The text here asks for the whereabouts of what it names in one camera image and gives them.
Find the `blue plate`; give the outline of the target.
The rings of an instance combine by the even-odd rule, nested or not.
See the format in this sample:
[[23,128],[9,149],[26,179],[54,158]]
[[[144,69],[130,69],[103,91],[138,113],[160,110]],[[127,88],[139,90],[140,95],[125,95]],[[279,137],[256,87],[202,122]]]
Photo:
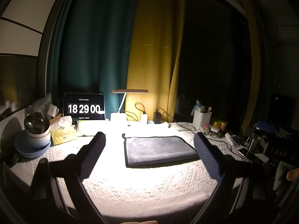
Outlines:
[[46,145],[41,148],[36,148],[29,143],[25,131],[19,132],[14,139],[14,147],[17,152],[27,158],[36,158],[43,155],[51,145],[51,140],[46,140]]

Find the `white knitted tablecloth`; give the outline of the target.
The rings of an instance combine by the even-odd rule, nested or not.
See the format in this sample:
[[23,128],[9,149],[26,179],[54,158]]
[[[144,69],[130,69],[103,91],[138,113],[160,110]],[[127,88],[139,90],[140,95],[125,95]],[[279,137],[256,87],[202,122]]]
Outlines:
[[[137,129],[129,131],[127,136],[179,136],[194,146],[194,136],[190,131],[177,131],[174,127]],[[69,154],[76,154],[92,138],[82,136],[50,147],[41,157],[16,163],[11,168],[6,167],[6,171],[24,192],[28,192],[40,159],[63,160]],[[127,168],[122,133],[111,132],[106,135],[106,140],[106,146],[90,177],[83,180],[83,186],[110,223],[118,223],[117,219],[126,217],[129,221],[172,217],[171,214],[184,212],[189,207],[195,207],[197,212],[217,185],[202,160],[155,168]]]

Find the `white desk lamp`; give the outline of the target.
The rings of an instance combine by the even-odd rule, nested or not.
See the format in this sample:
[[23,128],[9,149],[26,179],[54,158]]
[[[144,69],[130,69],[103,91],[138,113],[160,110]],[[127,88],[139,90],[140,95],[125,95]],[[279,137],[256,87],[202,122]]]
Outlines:
[[145,89],[113,89],[112,93],[123,94],[123,98],[122,98],[122,101],[120,103],[120,106],[119,106],[117,112],[110,114],[110,121],[115,123],[115,122],[122,121],[124,119],[124,116],[122,115],[121,110],[124,105],[127,94],[146,94],[148,92],[149,92],[149,90],[145,90]]

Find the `yellow curtain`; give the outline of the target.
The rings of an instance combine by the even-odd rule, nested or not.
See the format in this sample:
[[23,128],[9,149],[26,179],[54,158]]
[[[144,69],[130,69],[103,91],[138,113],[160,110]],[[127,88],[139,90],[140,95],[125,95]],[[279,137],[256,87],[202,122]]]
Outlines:
[[128,89],[146,94],[128,94],[125,109],[137,115],[136,104],[145,106],[152,120],[157,108],[162,119],[173,121],[185,0],[138,0],[127,74]]

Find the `white small bottle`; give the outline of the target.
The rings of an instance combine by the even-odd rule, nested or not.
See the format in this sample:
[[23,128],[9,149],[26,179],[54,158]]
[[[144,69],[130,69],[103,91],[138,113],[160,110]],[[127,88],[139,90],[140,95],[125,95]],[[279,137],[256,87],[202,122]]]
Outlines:
[[229,133],[226,133],[225,137],[232,146],[235,146],[235,147],[238,146],[237,142],[234,140],[234,138]]

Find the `grey folded towel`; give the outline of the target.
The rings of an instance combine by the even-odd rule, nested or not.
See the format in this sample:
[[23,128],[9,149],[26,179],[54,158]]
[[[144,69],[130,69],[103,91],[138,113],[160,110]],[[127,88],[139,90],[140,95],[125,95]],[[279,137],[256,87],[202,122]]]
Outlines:
[[122,137],[128,168],[172,166],[200,159],[195,148],[179,136]]

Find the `white woven basket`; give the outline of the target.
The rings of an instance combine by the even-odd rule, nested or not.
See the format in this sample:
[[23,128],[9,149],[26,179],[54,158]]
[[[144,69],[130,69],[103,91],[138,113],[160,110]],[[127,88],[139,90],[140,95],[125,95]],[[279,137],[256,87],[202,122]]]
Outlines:
[[193,125],[195,128],[201,128],[205,124],[210,123],[211,113],[201,113],[199,111],[194,112],[194,118],[193,118]]

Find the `smartphone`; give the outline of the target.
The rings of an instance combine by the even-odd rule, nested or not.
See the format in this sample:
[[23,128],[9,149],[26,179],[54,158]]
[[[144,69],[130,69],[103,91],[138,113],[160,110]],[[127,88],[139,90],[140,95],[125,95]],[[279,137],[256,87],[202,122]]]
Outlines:
[[246,148],[242,148],[242,149],[238,150],[238,153],[240,153],[243,157],[245,157],[249,161],[253,160],[254,155],[250,151],[248,151]]

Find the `white power adapter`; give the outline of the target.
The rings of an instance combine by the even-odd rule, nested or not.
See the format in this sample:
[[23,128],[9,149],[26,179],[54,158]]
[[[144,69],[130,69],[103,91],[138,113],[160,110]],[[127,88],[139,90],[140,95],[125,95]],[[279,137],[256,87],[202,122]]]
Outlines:
[[145,112],[142,112],[140,115],[140,122],[144,125],[147,125],[148,115]]

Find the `teal curtain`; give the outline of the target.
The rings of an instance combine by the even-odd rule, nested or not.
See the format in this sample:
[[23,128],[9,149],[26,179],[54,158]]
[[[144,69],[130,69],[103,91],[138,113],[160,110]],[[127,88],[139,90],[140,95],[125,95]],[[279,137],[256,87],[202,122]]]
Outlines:
[[124,89],[138,0],[65,0],[55,22],[47,65],[53,102],[66,93],[102,93],[106,115]]

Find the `gold small jar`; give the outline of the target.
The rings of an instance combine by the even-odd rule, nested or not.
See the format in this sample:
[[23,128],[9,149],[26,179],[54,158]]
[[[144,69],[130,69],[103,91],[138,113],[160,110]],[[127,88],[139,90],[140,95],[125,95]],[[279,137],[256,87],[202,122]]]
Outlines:
[[227,126],[227,122],[226,121],[215,121],[213,126],[218,128],[220,131],[225,131],[226,130],[226,126]]

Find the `black tablet clock display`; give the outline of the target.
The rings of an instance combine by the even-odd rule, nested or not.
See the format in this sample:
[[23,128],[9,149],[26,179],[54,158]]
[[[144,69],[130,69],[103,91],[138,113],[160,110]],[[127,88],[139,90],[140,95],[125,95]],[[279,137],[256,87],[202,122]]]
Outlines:
[[65,93],[63,115],[77,120],[104,120],[104,94]]

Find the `black power adapter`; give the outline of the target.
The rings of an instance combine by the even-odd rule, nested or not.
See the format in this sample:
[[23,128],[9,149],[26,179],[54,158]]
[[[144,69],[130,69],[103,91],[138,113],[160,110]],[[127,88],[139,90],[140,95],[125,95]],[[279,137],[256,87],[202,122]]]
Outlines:
[[161,113],[159,111],[154,112],[153,122],[154,122],[154,124],[160,124],[161,123]]

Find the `yellow tissue box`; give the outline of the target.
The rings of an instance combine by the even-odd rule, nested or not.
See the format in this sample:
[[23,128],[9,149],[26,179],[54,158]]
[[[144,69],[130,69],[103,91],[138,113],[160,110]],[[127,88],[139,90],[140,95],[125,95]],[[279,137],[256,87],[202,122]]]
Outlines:
[[50,120],[50,133],[53,145],[60,145],[76,139],[76,130],[71,116],[60,116]]

